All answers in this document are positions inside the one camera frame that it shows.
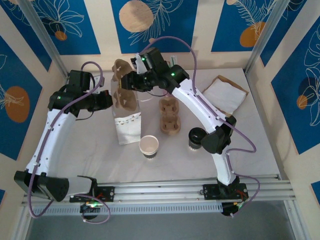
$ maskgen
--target gray floor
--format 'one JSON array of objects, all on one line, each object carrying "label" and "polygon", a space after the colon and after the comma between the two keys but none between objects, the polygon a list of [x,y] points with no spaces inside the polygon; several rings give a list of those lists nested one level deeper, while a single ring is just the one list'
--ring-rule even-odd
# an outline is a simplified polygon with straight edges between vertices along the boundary
[{"label": "gray floor", "polygon": [[80,216],[33,219],[27,240],[292,240],[283,202],[253,202],[233,219],[221,213],[114,215],[101,225]]}]

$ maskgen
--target white paper cup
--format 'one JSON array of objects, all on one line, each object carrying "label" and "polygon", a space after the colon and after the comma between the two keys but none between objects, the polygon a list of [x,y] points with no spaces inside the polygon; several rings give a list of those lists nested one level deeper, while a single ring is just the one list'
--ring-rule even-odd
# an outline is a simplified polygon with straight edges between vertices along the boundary
[{"label": "white paper cup", "polygon": [[139,148],[147,159],[153,159],[157,155],[159,141],[155,136],[144,136],[140,140]]}]

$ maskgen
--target beige circle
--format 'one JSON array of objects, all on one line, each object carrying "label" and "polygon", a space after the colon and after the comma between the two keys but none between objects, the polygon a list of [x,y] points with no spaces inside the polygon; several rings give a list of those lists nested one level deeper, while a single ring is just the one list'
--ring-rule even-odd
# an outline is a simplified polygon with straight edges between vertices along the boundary
[{"label": "beige circle", "polygon": [[228,5],[233,5],[236,2],[238,2],[238,0],[226,0],[226,4],[228,4]]},{"label": "beige circle", "polygon": [[16,4],[16,5],[18,4],[17,0],[8,0],[8,1],[13,4]]},{"label": "beige circle", "polygon": [[152,25],[154,15],[144,2],[131,0],[120,9],[119,19],[127,31],[138,33],[147,30]]}]

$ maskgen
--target white napkin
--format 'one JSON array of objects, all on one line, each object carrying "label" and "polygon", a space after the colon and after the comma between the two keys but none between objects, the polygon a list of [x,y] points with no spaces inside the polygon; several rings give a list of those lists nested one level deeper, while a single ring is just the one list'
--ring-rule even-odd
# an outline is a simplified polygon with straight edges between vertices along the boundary
[{"label": "white napkin", "polygon": [[233,112],[245,100],[246,93],[227,82],[217,78],[203,95],[212,105],[228,114]]},{"label": "white napkin", "polygon": [[141,139],[141,112],[114,119],[120,145],[139,142]]}]

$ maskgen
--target cup rim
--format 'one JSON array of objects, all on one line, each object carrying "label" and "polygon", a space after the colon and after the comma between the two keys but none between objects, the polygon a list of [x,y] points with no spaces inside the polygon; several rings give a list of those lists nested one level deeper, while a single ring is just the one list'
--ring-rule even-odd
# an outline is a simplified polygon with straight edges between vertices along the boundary
[{"label": "cup rim", "polygon": [[[154,139],[156,140],[156,142],[157,142],[156,150],[155,150],[154,152],[152,152],[152,153],[149,153],[149,152],[146,153],[145,151],[143,151],[143,150],[141,149],[141,140],[144,139],[144,138],[146,138],[146,137],[154,138]],[[145,135],[145,136],[143,136],[143,137],[140,139],[140,141],[139,141],[139,149],[140,149],[140,151],[141,151],[143,154],[145,154],[145,155],[153,155],[153,154],[155,154],[155,153],[158,151],[158,149],[159,149],[159,140],[158,140],[155,136],[153,136],[153,135]]]}]

